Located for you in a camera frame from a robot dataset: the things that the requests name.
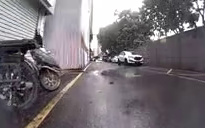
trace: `white road marking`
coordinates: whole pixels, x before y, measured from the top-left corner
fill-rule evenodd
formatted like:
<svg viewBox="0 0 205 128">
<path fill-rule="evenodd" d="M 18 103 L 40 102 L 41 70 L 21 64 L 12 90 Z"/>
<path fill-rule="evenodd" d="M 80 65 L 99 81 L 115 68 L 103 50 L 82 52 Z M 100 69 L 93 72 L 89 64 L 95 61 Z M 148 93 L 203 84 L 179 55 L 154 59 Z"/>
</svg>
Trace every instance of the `white road marking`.
<svg viewBox="0 0 205 128">
<path fill-rule="evenodd" d="M 175 77 L 178 77 L 178 78 L 181 78 L 181 79 L 196 81 L 196 82 L 200 82 L 200 83 L 204 83 L 205 84 L 204 80 L 199 80 L 199 79 L 195 79 L 195 78 L 190 78 L 190 77 L 185 77 L 185 76 L 178 76 L 178 75 L 174 75 L 174 74 L 166 74 L 166 73 L 162 73 L 162 72 L 158 72 L 158 71 L 152 71 L 152 70 L 150 70 L 148 72 L 154 72 L 154 73 L 157 73 L 157 74 L 163 74 L 163 75 L 168 75 L 168 76 L 175 76 Z"/>
<path fill-rule="evenodd" d="M 170 70 L 167 72 L 167 74 L 170 74 L 172 71 L 173 71 L 173 69 L 170 69 Z"/>
<path fill-rule="evenodd" d="M 88 64 L 88 65 L 86 66 L 86 68 L 83 69 L 83 71 L 85 72 L 85 71 L 90 67 L 91 64 L 92 64 L 92 63 Z"/>
</svg>

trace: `car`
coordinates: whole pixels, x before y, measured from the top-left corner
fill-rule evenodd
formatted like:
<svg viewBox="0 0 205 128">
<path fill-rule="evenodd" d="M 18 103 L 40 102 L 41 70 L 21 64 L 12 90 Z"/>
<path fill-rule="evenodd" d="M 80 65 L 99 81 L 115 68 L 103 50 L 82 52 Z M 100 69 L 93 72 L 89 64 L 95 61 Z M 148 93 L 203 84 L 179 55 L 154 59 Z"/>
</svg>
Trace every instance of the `car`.
<svg viewBox="0 0 205 128">
<path fill-rule="evenodd" d="M 123 51 L 118 56 L 118 65 L 124 64 L 143 64 L 143 57 L 132 51 Z"/>
<path fill-rule="evenodd" d="M 118 56 L 114 56 L 114 57 L 111 59 L 111 62 L 117 63 L 117 62 L 118 62 Z"/>
</svg>

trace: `building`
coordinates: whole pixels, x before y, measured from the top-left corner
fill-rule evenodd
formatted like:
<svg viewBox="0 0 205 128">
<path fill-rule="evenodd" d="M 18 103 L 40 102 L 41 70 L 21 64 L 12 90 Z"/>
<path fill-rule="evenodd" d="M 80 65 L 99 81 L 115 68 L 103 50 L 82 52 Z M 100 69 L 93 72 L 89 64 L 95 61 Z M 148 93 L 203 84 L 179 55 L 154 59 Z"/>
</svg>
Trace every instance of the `building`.
<svg viewBox="0 0 205 128">
<path fill-rule="evenodd" d="M 57 0 L 45 23 L 44 45 L 63 69 L 81 69 L 90 60 L 92 0 Z"/>
<path fill-rule="evenodd" d="M 36 30 L 43 33 L 54 5 L 55 0 L 0 0 L 0 39 L 33 39 Z"/>
</svg>

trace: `tire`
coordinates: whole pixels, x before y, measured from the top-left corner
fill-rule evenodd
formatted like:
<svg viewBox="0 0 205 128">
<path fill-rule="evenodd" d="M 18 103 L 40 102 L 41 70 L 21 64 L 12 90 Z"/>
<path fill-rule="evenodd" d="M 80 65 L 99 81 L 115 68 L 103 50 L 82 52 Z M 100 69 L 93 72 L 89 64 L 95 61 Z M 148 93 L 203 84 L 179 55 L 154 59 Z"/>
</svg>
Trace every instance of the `tire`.
<svg viewBox="0 0 205 128">
<path fill-rule="evenodd" d="M 43 69 L 40 72 L 40 82 L 41 82 L 41 86 L 45 90 L 55 91 L 60 87 L 61 77 L 56 72 L 54 72 L 52 70 Z"/>
<path fill-rule="evenodd" d="M 118 59 L 118 65 L 121 66 L 121 61 Z"/>
<path fill-rule="evenodd" d="M 125 65 L 128 65 L 128 60 L 125 58 Z"/>
<path fill-rule="evenodd" d="M 27 95 L 29 94 L 28 99 L 24 103 L 17 104 L 15 106 L 18 109 L 25 110 L 25 109 L 30 108 L 35 103 L 37 96 L 38 96 L 38 87 L 39 87 L 40 83 L 39 83 L 38 76 L 37 76 L 35 70 L 32 69 L 31 66 L 27 62 L 22 63 L 21 72 L 22 72 L 21 79 L 30 80 L 30 82 L 32 82 L 31 91 L 29 93 L 27 93 Z"/>
</svg>

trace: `wall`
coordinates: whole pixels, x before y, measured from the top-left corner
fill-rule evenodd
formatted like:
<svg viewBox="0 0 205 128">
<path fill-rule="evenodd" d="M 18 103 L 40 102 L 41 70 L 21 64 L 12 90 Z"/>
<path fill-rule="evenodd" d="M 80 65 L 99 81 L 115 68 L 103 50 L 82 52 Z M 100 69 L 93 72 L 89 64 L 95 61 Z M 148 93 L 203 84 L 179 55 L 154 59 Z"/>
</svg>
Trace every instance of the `wall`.
<svg viewBox="0 0 205 128">
<path fill-rule="evenodd" d="M 205 72 L 205 27 L 150 42 L 149 65 Z"/>
<path fill-rule="evenodd" d="M 89 62 L 91 0 L 57 0 L 46 18 L 43 43 L 63 69 L 81 69 Z"/>
</svg>

